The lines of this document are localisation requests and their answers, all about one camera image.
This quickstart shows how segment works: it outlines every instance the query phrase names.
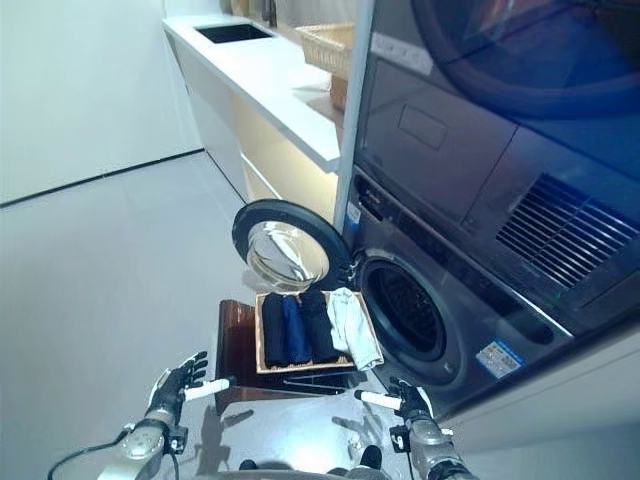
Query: sticker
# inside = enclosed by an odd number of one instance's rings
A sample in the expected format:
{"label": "sticker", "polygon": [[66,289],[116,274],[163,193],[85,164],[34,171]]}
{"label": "sticker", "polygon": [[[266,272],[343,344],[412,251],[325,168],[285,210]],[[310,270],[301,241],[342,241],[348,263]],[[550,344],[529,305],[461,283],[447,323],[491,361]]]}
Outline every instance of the sticker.
{"label": "sticker", "polygon": [[480,350],[476,358],[498,379],[515,372],[524,365],[522,357],[501,340],[491,342]]}
{"label": "sticker", "polygon": [[360,209],[356,207],[352,202],[347,203],[347,218],[351,220],[351,223],[358,225],[360,223]]}
{"label": "sticker", "polygon": [[424,48],[378,32],[371,35],[371,53],[425,75],[433,69],[433,59]]}

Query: dryer vent grille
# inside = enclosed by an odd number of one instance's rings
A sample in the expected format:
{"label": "dryer vent grille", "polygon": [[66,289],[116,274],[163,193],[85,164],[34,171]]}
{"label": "dryer vent grille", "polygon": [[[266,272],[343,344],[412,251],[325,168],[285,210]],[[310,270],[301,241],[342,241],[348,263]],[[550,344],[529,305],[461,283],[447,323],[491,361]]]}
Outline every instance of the dryer vent grille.
{"label": "dryer vent grille", "polygon": [[542,175],[496,238],[567,289],[638,236],[640,228],[593,198]]}

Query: folded navy shirt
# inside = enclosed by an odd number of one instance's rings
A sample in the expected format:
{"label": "folded navy shirt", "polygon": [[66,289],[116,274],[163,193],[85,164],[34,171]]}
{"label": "folded navy shirt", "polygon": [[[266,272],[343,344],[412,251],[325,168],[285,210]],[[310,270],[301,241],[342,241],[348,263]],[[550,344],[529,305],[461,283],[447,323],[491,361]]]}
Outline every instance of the folded navy shirt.
{"label": "folded navy shirt", "polygon": [[333,348],[324,294],[319,290],[308,290],[300,294],[300,301],[300,315],[311,343],[313,363],[335,362],[342,353]]}
{"label": "folded navy shirt", "polygon": [[282,299],[282,311],[286,332],[286,353],[291,363],[307,363],[311,360],[311,344],[300,315],[296,297],[287,295]]}
{"label": "folded navy shirt", "polygon": [[262,327],[264,330],[264,360],[268,368],[289,365],[286,352],[286,330],[282,310],[282,296],[270,293],[262,304]]}

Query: wall baseboard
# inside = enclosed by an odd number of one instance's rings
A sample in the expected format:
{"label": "wall baseboard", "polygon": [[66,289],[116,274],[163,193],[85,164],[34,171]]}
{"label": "wall baseboard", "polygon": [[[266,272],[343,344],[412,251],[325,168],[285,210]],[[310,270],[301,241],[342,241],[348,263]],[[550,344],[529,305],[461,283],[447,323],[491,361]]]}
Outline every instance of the wall baseboard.
{"label": "wall baseboard", "polygon": [[49,195],[50,193],[59,192],[60,190],[66,190],[67,188],[77,187],[78,185],[82,185],[84,183],[93,182],[95,180],[100,180],[102,178],[113,177],[115,175],[120,175],[121,173],[127,173],[132,170],[138,170],[140,168],[150,167],[152,165],[157,165],[158,163],[168,162],[169,160],[177,160],[178,158],[186,157],[189,155],[193,155],[195,153],[204,152],[204,148],[198,148],[196,150],[191,150],[189,152],[178,153],[177,155],[171,155],[170,157],[160,158],[158,160],[151,160],[150,162],[140,163],[139,165],[133,165],[131,167],[121,168],[120,170],[114,170],[113,172],[105,173],[102,175],[96,175],[95,177],[85,178],[83,180],[78,180],[77,182],[67,183],[65,185],[61,185],[59,187],[50,188],[49,190],[43,190],[42,192],[33,193],[31,195],[27,195],[25,197],[16,198],[14,200],[9,200],[7,202],[0,203],[0,209],[5,207],[10,207],[11,205],[15,205],[17,203],[26,202],[27,200],[32,200],[34,198],[42,197],[43,195]]}

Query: folded black cloth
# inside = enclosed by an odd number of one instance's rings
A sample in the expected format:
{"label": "folded black cloth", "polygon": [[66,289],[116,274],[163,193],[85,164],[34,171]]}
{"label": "folded black cloth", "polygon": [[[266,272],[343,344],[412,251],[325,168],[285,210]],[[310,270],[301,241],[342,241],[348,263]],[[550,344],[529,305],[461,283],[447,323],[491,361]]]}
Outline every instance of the folded black cloth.
{"label": "folded black cloth", "polygon": [[333,348],[331,320],[327,314],[323,293],[319,290],[308,290],[300,294],[300,300],[300,315],[311,343],[313,363],[335,362],[342,354]]}
{"label": "folded black cloth", "polygon": [[264,297],[262,328],[264,330],[264,360],[267,367],[286,367],[289,365],[281,295],[270,293]]}

